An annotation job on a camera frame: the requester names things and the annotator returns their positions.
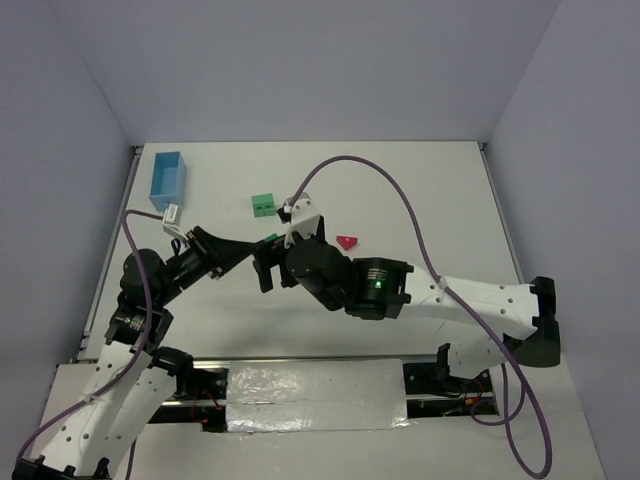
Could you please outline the red triangular wooden block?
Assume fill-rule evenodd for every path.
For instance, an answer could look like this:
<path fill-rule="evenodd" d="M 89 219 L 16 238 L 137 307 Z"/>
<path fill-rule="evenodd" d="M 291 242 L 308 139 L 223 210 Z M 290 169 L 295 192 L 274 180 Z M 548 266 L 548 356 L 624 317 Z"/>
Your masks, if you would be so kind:
<path fill-rule="evenodd" d="M 353 236 L 337 235 L 336 242 L 344 251 L 348 251 L 358 244 L 358 238 Z"/>

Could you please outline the green arched hospital block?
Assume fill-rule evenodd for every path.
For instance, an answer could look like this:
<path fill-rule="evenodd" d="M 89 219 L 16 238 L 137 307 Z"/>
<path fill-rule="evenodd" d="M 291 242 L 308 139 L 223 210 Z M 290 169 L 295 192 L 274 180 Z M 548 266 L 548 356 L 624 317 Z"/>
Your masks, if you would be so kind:
<path fill-rule="evenodd" d="M 270 217 L 276 215 L 275 201 L 272 193 L 252 196 L 251 205 L 255 218 Z"/>

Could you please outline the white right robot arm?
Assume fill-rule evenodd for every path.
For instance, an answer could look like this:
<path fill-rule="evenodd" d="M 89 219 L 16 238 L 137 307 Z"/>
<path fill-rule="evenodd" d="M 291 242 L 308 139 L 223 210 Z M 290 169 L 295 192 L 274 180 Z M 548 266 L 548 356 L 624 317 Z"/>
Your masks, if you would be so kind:
<path fill-rule="evenodd" d="M 514 368 L 559 365 L 561 338 L 553 279 L 526 284 L 476 282 L 430 273 L 407 262 L 351 259 L 320 234 L 272 237 L 256 243 L 253 265 L 262 292 L 273 288 L 277 267 L 285 288 L 302 286 L 326 310 L 362 320 L 439 320 L 477 325 L 473 341 L 446 341 L 436 353 L 443 379 L 473 379 L 507 363 Z"/>

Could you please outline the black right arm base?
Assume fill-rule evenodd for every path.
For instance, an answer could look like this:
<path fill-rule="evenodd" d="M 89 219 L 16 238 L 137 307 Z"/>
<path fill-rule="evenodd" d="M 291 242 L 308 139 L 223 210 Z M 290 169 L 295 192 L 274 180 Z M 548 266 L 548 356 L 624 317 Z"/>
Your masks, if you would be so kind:
<path fill-rule="evenodd" d="M 497 415 L 489 371 L 485 369 L 472 379 L 453 377 L 440 351 L 429 362 L 403 362 L 408 418 Z"/>

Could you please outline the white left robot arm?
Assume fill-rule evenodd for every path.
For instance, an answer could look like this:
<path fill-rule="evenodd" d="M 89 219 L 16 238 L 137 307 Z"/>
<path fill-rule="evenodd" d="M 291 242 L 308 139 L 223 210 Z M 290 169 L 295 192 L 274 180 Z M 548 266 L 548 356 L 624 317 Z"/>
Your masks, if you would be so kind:
<path fill-rule="evenodd" d="M 185 249 L 163 260 L 133 247 L 123 264 L 117 308 L 105 344 L 77 402 L 35 431 L 54 437 L 36 454 L 19 451 L 15 479 L 110 479 L 161 404 L 185 390 L 190 354 L 162 344 L 173 316 L 167 305 L 205 276 L 220 278 L 257 244 L 213 236 L 200 227 Z"/>

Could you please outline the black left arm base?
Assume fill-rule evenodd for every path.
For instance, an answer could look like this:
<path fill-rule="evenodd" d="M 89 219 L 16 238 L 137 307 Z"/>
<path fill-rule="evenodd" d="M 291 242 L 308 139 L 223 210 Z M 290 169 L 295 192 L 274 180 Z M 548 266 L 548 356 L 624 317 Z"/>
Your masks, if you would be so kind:
<path fill-rule="evenodd" d="M 159 348 L 153 356 L 151 367 L 165 370 L 173 378 L 175 388 L 172 399 L 225 400 L 229 370 L 227 368 L 196 367 L 191 354 L 170 347 Z"/>

